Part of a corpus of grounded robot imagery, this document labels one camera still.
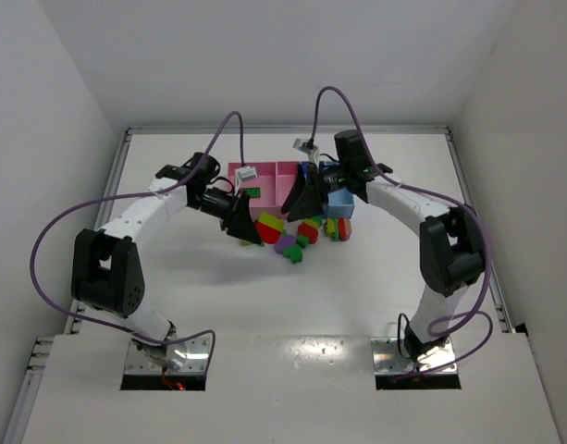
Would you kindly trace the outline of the green and lime lego stack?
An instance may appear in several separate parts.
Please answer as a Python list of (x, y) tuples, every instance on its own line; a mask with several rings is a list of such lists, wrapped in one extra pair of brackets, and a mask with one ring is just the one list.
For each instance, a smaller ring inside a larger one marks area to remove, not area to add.
[(265, 243), (262, 242), (262, 241), (256, 243), (256, 242), (252, 242), (252, 241), (249, 241), (249, 240), (241, 240), (240, 245), (243, 246), (243, 247), (247, 247), (247, 246), (265, 247)]

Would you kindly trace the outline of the thin green lego brick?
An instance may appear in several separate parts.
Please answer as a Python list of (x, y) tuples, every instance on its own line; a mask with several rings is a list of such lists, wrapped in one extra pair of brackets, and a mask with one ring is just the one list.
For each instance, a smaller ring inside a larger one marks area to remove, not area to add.
[(261, 189), (259, 187), (246, 188), (244, 190), (251, 198), (260, 198)]

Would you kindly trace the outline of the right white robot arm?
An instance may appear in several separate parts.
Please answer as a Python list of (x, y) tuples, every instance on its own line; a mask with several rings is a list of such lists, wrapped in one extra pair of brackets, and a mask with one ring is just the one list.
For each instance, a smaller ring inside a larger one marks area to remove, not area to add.
[(298, 139), (294, 149), (306, 154), (298, 166), (281, 212), (289, 222), (324, 214), (329, 195), (346, 190), (363, 202), (384, 210), (410, 229), (419, 240), (419, 268), (425, 282), (415, 315), (404, 329), (401, 351), (414, 361), (442, 345), (463, 293), (487, 269), (482, 234), (460, 206), (447, 206), (421, 191), (412, 191), (392, 176), (392, 169), (375, 163), (358, 130), (334, 136), (338, 160), (321, 168), (312, 140)]

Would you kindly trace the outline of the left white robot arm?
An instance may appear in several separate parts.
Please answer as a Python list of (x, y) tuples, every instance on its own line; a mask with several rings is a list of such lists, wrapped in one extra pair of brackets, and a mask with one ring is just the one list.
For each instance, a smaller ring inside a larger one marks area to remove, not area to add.
[(185, 208), (215, 217), (230, 237), (261, 243), (249, 195), (213, 186), (219, 171), (217, 160), (201, 153), (182, 166), (163, 166), (127, 210), (97, 230), (82, 230), (74, 243), (72, 297), (116, 319), (149, 361), (170, 370), (186, 363), (186, 347), (176, 343), (174, 324), (144, 299), (139, 248)]

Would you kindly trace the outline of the red lego brick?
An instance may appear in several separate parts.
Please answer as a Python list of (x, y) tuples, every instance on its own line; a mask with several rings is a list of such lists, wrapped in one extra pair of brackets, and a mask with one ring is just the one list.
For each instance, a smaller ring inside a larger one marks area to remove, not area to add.
[(284, 230), (284, 227), (280, 224), (272, 226), (260, 222), (259, 220), (255, 221), (254, 226), (260, 235), (261, 241), (270, 245), (277, 243)]

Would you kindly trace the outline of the lime lego brick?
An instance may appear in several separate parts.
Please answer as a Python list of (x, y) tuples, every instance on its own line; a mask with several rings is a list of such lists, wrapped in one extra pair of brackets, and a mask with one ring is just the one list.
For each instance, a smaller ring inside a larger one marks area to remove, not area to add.
[(277, 231), (282, 231), (285, 228), (285, 221), (283, 219), (280, 219), (266, 212), (262, 212), (261, 215), (259, 215), (258, 221), (261, 224)]

